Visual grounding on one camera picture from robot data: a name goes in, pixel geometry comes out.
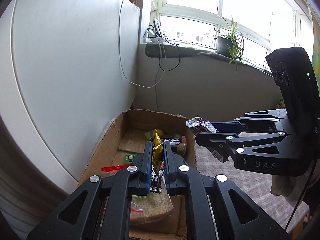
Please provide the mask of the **white gloved right hand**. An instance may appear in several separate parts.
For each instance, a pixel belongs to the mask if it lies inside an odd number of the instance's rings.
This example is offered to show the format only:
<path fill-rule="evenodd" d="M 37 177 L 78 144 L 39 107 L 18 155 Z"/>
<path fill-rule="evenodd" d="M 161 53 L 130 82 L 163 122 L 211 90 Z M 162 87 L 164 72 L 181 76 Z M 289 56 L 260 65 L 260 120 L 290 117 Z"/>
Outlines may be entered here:
<path fill-rule="evenodd" d="M 272 186 L 271 193 L 274 196 L 283 196 L 285 200 L 292 206 L 298 203 L 298 198 L 300 197 L 304 186 L 307 182 L 309 175 L 304 174 L 298 177 L 288 177 L 288 176 L 277 176 L 272 175 Z M 311 189 L 315 183 L 319 180 L 319 175 L 312 175 L 308 185 L 307 190 Z M 319 197 L 310 195 L 307 198 L 307 191 L 303 194 L 303 199 L 299 202 L 305 202 L 307 205 L 319 205 Z"/>

